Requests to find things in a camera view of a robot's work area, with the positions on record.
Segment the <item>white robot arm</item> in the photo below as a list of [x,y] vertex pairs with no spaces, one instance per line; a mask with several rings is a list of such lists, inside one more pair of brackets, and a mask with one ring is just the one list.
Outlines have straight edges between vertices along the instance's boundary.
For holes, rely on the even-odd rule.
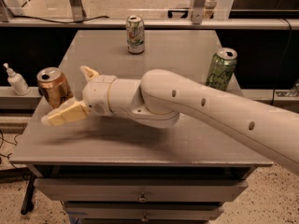
[[215,90],[170,71],[150,70],[140,79],[100,75],[88,66],[82,99],[71,98],[41,122],[60,126],[101,116],[132,119],[154,128],[168,128],[179,115],[199,119],[289,171],[299,174],[299,115],[225,91]]

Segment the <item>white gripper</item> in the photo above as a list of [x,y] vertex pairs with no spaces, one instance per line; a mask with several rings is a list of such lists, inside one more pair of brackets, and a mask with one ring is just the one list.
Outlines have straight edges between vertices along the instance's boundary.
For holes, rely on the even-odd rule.
[[91,109],[100,116],[113,115],[108,104],[108,91],[117,78],[107,75],[99,76],[97,71],[86,65],[82,65],[80,71],[88,81],[82,91],[83,101],[78,101],[75,97],[68,99],[41,118],[44,125],[60,126],[68,122],[86,119]]

